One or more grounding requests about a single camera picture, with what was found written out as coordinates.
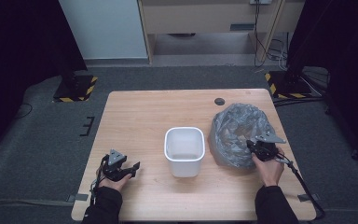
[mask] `white container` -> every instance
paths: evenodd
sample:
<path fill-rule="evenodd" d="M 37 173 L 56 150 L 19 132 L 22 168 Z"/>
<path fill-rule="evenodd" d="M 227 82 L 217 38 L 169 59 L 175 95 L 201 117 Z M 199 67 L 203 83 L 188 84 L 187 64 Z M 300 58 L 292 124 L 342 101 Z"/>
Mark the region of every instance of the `white container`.
<path fill-rule="evenodd" d="M 164 154 L 171 173 L 176 177 L 192 177 L 200 172 L 205 155 L 204 136 L 195 127 L 171 128 L 165 133 Z"/>

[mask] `wooden table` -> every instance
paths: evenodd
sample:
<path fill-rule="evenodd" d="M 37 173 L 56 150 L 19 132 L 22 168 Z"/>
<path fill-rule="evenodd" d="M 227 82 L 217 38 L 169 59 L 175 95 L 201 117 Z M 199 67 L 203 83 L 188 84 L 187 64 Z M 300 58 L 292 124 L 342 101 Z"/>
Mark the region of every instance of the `wooden table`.
<path fill-rule="evenodd" d="M 216 98 L 225 99 L 216 105 Z M 233 103 L 263 110 L 278 136 L 287 139 L 269 92 L 262 89 L 193 91 L 114 91 L 110 93 L 78 193 L 90 194 L 101 158 L 111 148 L 128 156 L 122 168 L 141 162 L 136 177 L 123 189 L 122 221 L 256 220 L 255 194 L 262 183 L 256 170 L 218 166 L 210 152 L 208 135 L 215 114 Z M 164 156 L 164 135 L 171 127 L 193 126 L 205 136 L 206 153 L 200 174 L 171 175 Z M 280 145 L 295 162 L 289 143 Z M 301 220 L 316 216 L 295 175 L 286 168 L 280 186 Z M 74 220 L 83 218 L 88 201 L 76 201 Z"/>

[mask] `yellow black hazard tape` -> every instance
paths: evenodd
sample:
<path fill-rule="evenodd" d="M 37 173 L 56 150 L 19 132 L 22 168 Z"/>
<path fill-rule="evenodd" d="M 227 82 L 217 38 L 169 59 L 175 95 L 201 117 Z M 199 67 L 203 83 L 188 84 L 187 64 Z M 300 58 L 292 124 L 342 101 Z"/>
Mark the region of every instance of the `yellow black hazard tape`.
<path fill-rule="evenodd" d="M 269 85 L 269 88 L 271 89 L 272 96 L 275 98 L 283 98 L 283 99 L 301 99 L 301 98 L 307 98 L 312 97 L 311 94 L 307 93 L 277 93 L 277 89 L 275 87 L 275 83 L 273 83 L 271 75 L 269 73 L 265 74 L 267 83 Z"/>
<path fill-rule="evenodd" d="M 85 91 L 84 95 L 57 97 L 54 98 L 54 102 L 88 101 L 92 91 L 94 90 L 97 79 L 98 79 L 97 77 L 91 77 L 91 79 L 89 80 L 89 86 L 87 87 L 87 90 Z"/>

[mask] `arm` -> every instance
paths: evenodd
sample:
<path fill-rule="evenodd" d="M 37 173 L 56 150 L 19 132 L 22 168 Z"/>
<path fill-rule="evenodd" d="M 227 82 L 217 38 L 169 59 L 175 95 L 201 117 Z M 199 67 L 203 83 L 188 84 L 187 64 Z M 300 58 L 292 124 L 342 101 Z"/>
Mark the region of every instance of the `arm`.
<path fill-rule="evenodd" d="M 297 217 L 278 186 L 262 187 L 255 197 L 257 223 L 298 223 Z"/>
<path fill-rule="evenodd" d="M 284 197 L 281 188 L 278 187 L 284 168 L 283 163 L 275 160 L 261 161 L 255 154 L 252 155 L 252 159 L 264 184 L 255 197 L 255 212 L 258 223 L 298 223 L 289 202 Z"/>
<path fill-rule="evenodd" d="M 123 204 L 120 192 L 130 178 L 131 174 L 118 182 L 103 178 L 98 185 L 95 204 L 87 208 L 82 224 L 118 224 L 118 214 Z"/>
<path fill-rule="evenodd" d="M 108 187 L 99 188 L 94 205 L 87 208 L 82 224 L 118 223 L 118 213 L 120 212 L 123 199 L 121 193 Z"/>

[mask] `clear plastic bag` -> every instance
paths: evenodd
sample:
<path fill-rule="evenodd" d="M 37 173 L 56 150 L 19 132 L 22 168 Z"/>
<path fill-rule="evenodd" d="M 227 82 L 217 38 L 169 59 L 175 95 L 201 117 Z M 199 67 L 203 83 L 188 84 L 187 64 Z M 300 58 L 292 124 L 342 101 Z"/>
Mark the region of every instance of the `clear plastic bag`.
<path fill-rule="evenodd" d="M 254 105 L 232 104 L 213 118 L 209 145 L 218 165 L 252 169 L 252 153 L 246 140 L 265 132 L 275 133 L 266 114 Z"/>

